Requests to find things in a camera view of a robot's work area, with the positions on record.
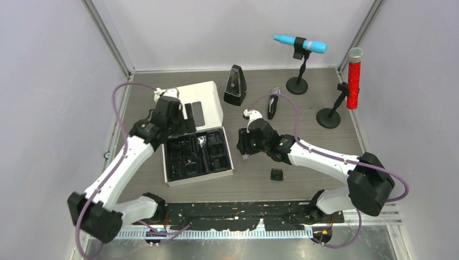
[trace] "red cylinder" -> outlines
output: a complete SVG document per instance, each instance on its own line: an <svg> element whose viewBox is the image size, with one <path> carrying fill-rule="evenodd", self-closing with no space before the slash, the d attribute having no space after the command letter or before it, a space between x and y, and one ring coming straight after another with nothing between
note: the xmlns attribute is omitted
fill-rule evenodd
<svg viewBox="0 0 459 260"><path fill-rule="evenodd" d="M349 96L347 97L347 108L356 109L358 105L358 93L360 85L360 63L349 62L349 73L347 75L347 87L349 88Z"/></svg>

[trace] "open box lid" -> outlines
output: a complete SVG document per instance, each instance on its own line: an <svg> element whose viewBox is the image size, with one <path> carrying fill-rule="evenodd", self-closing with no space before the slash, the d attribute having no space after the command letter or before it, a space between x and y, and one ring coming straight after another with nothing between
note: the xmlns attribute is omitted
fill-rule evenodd
<svg viewBox="0 0 459 260"><path fill-rule="evenodd" d="M221 127L223 110L215 82L208 81L176 88L183 104L183 115L187 118L185 104L191 103L196 130Z"/></svg>

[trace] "black foam insert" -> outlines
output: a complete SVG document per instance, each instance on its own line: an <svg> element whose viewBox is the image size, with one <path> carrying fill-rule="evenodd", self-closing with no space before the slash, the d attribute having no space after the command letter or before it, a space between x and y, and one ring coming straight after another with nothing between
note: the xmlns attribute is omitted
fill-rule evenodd
<svg viewBox="0 0 459 260"><path fill-rule="evenodd" d="M201 148L198 138L206 139ZM174 136L165 143L168 181L182 180L231 169L222 129Z"/></svg>

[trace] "black metronome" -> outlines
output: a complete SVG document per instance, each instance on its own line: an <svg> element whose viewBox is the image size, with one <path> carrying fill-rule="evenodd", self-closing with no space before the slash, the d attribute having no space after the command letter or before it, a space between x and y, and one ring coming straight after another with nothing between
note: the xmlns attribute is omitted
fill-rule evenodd
<svg viewBox="0 0 459 260"><path fill-rule="evenodd" d="M247 95L247 84L245 83L244 73L238 65L233 65L229 71L228 83L223 100L234 106L242 105Z"/></svg>

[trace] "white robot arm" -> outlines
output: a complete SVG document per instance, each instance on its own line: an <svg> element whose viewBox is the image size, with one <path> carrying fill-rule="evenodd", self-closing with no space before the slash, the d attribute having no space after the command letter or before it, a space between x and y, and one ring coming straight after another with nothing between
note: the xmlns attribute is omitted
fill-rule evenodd
<svg viewBox="0 0 459 260"><path fill-rule="evenodd" d="M309 204L310 215L318 220L337 211L357 208L367 215L377 216L394 188L392 178L383 172L345 163L361 161L383 167L371 153L356 155L340 154L322 149L299 140L292 135L279 135L256 110L245 110L247 128L239 129L238 150L244 159L248 155L265 152L274 161L304 166L325 173L346 184L331 191L318 191ZM336 160L324 154L342 158Z"/></svg>
<svg viewBox="0 0 459 260"><path fill-rule="evenodd" d="M124 146L102 175L82 194L73 192L67 202L74 225L83 205L98 191L84 213L81 229L108 243L118 234L124 225L141 219L162 220L166 214L165 201L151 193L144 193L140 198L117 204L121 192L139 167L171 135L181 135L196 131L191 106L186 111L178 99L177 89L155 91L156 107L149 118L139 120L129 131L128 150ZM100 184L124 156L123 161L107 182Z"/></svg>

